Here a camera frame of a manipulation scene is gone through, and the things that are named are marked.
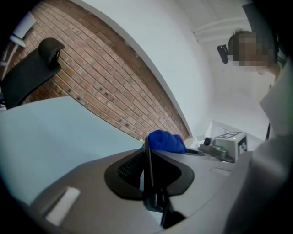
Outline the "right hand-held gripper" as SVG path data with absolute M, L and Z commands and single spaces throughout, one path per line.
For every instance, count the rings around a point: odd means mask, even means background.
M 245 132 L 227 132 L 217 137 L 207 137 L 198 149 L 221 161 L 235 163 L 247 151 Z

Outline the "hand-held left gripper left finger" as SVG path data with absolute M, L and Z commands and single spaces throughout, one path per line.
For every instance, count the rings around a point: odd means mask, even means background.
M 142 199 L 141 174 L 144 170 L 144 150 L 127 153 L 111 164 L 104 173 L 108 188 L 123 199 Z

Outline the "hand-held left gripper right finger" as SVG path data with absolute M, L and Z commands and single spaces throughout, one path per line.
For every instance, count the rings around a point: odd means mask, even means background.
M 144 142 L 144 205 L 165 207 L 169 198 L 185 193 L 194 181 L 193 170 L 162 153 L 150 150 Z

